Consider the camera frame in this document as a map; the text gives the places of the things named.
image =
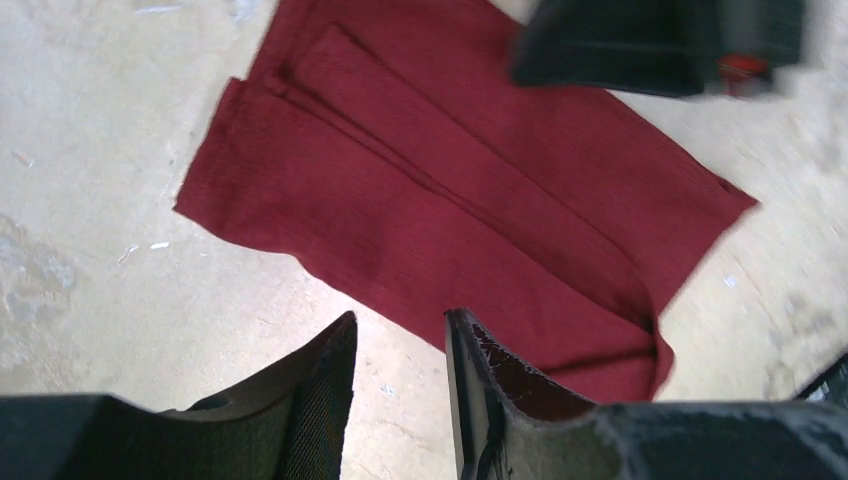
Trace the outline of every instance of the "black object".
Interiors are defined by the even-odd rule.
[[[848,353],[801,390],[798,400],[826,402],[848,409]]]
[[[460,480],[844,479],[848,412],[834,405],[595,405],[447,312]]]
[[[460,480],[848,478],[843,397],[597,405],[509,352],[470,311],[446,315]],[[0,478],[337,479],[355,354],[348,312],[184,412],[107,395],[0,398]],[[822,382],[845,367],[848,356],[801,397],[822,400]]]
[[[184,412],[108,395],[0,398],[0,478],[325,480],[340,474],[356,317]]]
[[[801,62],[805,0],[542,0],[512,66],[520,86],[752,96]]]

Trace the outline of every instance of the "floor stain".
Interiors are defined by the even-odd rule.
[[[56,329],[80,272],[50,245],[0,215],[0,390],[51,389],[79,365]]]
[[[101,0],[17,0],[44,40],[59,47],[96,46],[92,17]]]
[[[769,335],[777,348],[775,359],[766,367],[763,396],[785,400],[803,379],[797,373],[818,368],[819,359],[828,358],[840,338],[839,324],[829,310],[818,308],[802,293],[789,292],[784,300],[785,315],[774,321]]]

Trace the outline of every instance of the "folded fabric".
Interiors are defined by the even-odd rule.
[[[229,135],[205,142],[191,167],[182,214],[229,242],[294,255],[434,345],[441,313],[467,305],[559,382],[603,400],[647,397],[653,334],[296,103],[232,81],[225,97],[236,96]]]
[[[622,242],[658,310],[715,241],[706,231],[723,230],[755,203],[604,90],[513,86],[506,72],[519,26],[487,0],[283,2],[247,81],[279,92],[333,24],[539,188]]]
[[[754,201],[601,90],[519,90],[479,0],[290,0],[176,210],[444,348],[467,306],[601,402],[650,399],[656,322]]]

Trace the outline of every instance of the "red cloth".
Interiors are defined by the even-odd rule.
[[[659,312],[754,201],[612,95],[510,85],[484,0],[286,0],[176,210],[444,348],[470,307],[596,401],[648,400]]]

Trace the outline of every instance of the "white debris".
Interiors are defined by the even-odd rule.
[[[121,258],[119,258],[117,262],[115,262],[115,265],[121,265],[122,263],[126,262],[130,254],[132,254],[132,252],[136,250],[138,250],[138,245],[130,245],[129,247],[125,248],[124,254],[121,255]]]
[[[182,5],[150,5],[147,7],[139,7],[135,10],[135,13],[145,14],[145,13],[170,13],[175,12],[179,9],[183,8]]]

